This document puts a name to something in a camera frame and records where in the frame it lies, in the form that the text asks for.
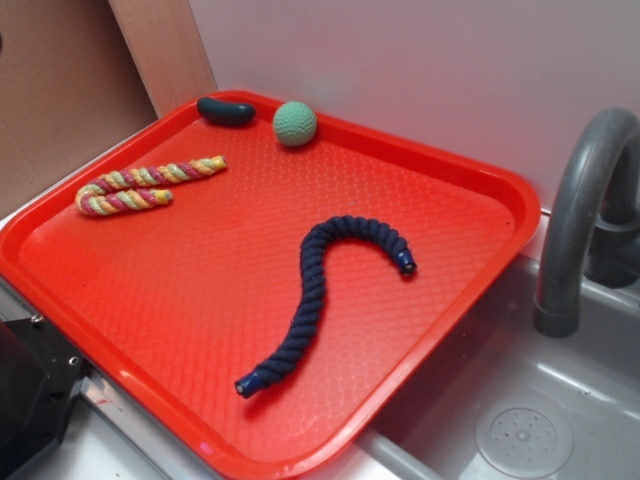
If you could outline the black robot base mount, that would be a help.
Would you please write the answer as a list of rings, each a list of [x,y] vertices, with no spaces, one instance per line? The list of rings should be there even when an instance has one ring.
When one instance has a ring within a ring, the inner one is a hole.
[[[1,323],[3,479],[60,447],[86,370],[81,352],[51,322]]]

